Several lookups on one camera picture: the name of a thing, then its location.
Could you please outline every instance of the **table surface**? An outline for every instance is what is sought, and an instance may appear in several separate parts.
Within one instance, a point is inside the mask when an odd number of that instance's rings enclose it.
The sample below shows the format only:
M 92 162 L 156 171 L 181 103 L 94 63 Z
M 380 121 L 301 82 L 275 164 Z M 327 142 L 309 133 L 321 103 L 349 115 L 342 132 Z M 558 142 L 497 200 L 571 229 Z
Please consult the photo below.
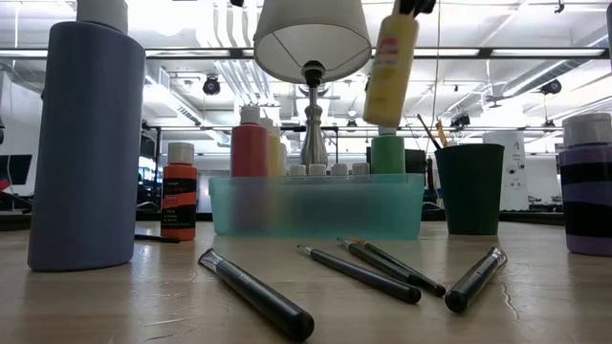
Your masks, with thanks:
M 299 254 L 307 244 L 357 264 L 334 241 L 215 237 L 138 242 L 129 264 L 34 273 L 28 231 L 0 233 L 0 343 L 287 343 L 197 258 L 211 245 L 316 321 L 308 343 L 610 343 L 612 259 L 568 253 L 562 227 L 500 224 L 498 237 L 448 236 L 377 246 L 448 288 L 493 244 L 509 256 L 462 315 L 426 293 L 408 305 Z M 158 225 L 138 223 L 138 232 Z

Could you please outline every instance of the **lampshade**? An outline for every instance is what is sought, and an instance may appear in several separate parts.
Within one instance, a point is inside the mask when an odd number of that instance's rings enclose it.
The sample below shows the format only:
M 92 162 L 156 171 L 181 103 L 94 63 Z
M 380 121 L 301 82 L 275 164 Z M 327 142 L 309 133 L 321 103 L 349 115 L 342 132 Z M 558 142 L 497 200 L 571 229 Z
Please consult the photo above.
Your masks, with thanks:
M 306 62 L 321 63 L 327 82 L 351 75 L 372 55 L 360 0 L 266 0 L 253 40 L 259 67 L 292 83 L 304 83 Z

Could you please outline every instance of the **green paint bottle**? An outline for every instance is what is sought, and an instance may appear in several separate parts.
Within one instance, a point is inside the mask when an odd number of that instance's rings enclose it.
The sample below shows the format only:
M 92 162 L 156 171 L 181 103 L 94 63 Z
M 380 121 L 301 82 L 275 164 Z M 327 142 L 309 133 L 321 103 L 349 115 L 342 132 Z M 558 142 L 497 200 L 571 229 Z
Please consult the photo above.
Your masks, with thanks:
M 397 128 L 379 127 L 379 136 L 372 139 L 372 174 L 404 174 L 404 138 Z

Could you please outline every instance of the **translucent plastic bin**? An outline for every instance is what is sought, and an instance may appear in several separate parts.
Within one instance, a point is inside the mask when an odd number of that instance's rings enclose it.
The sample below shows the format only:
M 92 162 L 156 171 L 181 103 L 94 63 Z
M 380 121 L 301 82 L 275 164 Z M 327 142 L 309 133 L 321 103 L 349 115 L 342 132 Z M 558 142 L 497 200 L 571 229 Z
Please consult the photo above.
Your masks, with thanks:
M 219 235 L 414 240 L 425 176 L 213 178 Z

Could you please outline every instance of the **red paint bottle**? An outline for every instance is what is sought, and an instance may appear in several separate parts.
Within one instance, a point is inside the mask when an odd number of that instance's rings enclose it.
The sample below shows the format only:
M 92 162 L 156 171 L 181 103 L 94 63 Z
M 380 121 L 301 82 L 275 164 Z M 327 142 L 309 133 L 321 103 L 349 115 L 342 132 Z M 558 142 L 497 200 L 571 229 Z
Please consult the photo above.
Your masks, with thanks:
M 240 109 L 240 125 L 231 130 L 232 177 L 268 177 L 268 130 L 259 118 L 258 107 Z
M 164 168 L 162 236 L 191 241 L 195 238 L 198 169 L 193 167 L 191 143 L 168 145 L 168 166 Z

